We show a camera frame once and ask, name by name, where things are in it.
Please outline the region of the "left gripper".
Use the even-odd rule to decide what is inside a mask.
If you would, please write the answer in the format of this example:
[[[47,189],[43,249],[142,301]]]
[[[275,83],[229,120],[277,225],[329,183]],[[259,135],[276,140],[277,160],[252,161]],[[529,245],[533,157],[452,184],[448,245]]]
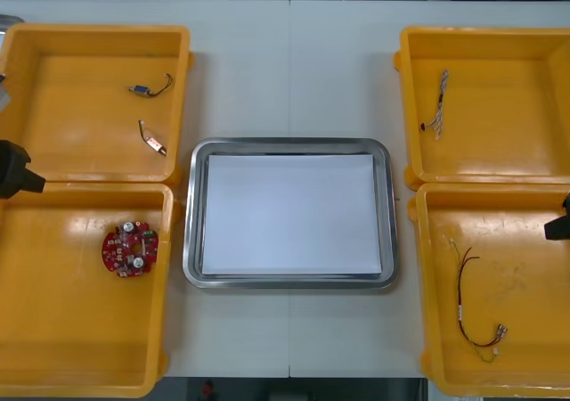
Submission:
[[[1,198],[9,199],[19,191],[42,192],[45,179],[26,168],[31,161],[18,144],[1,141]]]

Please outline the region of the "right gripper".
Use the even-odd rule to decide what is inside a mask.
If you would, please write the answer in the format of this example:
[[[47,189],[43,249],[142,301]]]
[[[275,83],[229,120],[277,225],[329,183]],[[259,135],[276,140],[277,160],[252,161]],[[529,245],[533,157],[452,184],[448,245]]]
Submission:
[[[555,218],[544,225],[545,237],[549,241],[564,241],[570,239],[570,194],[563,201],[566,215]]]

